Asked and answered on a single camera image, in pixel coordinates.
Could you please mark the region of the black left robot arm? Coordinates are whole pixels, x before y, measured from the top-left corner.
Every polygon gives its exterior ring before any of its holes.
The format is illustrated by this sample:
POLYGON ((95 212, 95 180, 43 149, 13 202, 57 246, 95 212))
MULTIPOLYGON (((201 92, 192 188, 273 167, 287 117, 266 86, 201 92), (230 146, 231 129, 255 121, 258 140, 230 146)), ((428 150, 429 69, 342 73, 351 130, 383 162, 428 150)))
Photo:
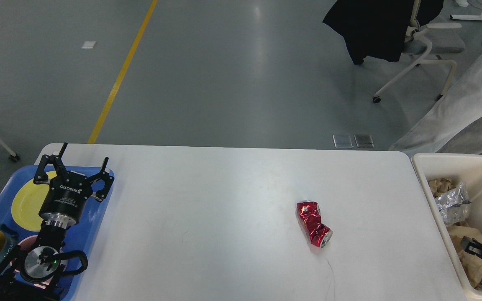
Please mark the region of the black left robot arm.
POLYGON ((59 152, 16 171, 0 194, 0 301, 69 301, 115 176, 107 168, 65 166, 59 152))

